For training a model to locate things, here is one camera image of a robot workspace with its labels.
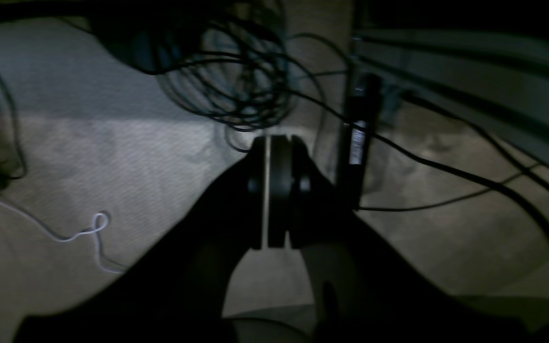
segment floor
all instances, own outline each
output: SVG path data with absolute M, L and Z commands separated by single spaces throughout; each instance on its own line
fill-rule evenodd
M 350 1 L 285 4 L 288 35 L 316 33 L 346 48 Z M 317 42 L 297 39 L 289 48 L 314 72 L 344 68 Z M 176 108 L 153 78 L 120 65 L 93 37 L 55 19 L 0 25 L 0 71 L 20 109 L 30 166 L 29 176 L 3 195 L 61 234 L 78 232 L 94 213 L 107 211 L 112 222 L 102 237 L 107 254 L 120 263 L 140 258 L 211 180 L 243 156 L 226 145 L 222 126 Z M 344 78 L 321 81 L 329 104 L 340 108 Z M 312 146 L 319 119 L 316 106 L 300 102 L 269 133 L 298 134 Z M 405 105 L 395 121 L 395 129 L 383 133 L 421 156 L 494 180 L 515 173 L 462 124 Z M 315 156 L 330 178 L 336 128 L 328 118 Z M 480 189 L 378 143 L 370 160 L 364 206 L 426 204 Z M 549 180 L 547 169 L 537 170 Z M 512 185 L 549 216 L 543 190 L 525 179 Z M 536 226 L 497 194 L 429 211 L 360 216 L 436 285 L 473 306 L 513 313 L 517 306 L 493 305 L 484 295 L 549 299 L 549 247 Z M 53 242 L 0 207 L 0 343 L 13 339 L 24 316 L 63 311 L 113 282 L 116 276 L 99 271 L 92 253 L 88 237 Z M 249 252 L 233 275 L 223 314 L 311 302 L 298 252 Z M 527 327 L 549 321 L 540 316 L 541 305 L 525 320 Z

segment headphone ear cup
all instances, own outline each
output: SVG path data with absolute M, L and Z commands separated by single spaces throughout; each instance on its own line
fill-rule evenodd
M 200 50 L 206 18 L 185 6 L 111 4 L 111 14 L 89 17 L 91 31 L 118 61 L 156 75 L 172 71 Z

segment white cable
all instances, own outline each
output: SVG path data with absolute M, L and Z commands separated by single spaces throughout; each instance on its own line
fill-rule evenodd
M 25 209 L 21 208 L 20 206 L 13 204 L 10 200 L 2 200 L 2 198 L 0 197 L 0 206 L 7 208 L 10 211 L 22 215 L 22 217 L 30 220 L 31 222 L 33 222 L 33 224 L 37 225 L 42 230 L 42 232 L 48 235 L 48 237 L 52 238 L 52 240 L 55 242 L 70 242 L 78 238 L 79 236 L 88 234 L 92 237 L 92 240 L 94 242 L 94 261 L 96 262 L 97 267 L 101 269 L 101 271 L 113 274 L 122 274 L 128 269 L 128 267 L 124 266 L 123 264 L 107 258 L 107 256 L 105 256 L 105 254 L 103 253 L 103 242 L 101 241 L 101 236 L 99 235 L 99 232 L 100 230 L 106 228 L 109 224 L 109 215 L 106 212 L 99 212 L 93 215 L 92 226 L 90 228 L 84 229 L 71 237 L 65 237 L 53 231 L 41 220 L 37 219 L 37 217 L 35 217 Z M 107 262 L 113 267 L 107 267 L 103 264 L 103 261 Z

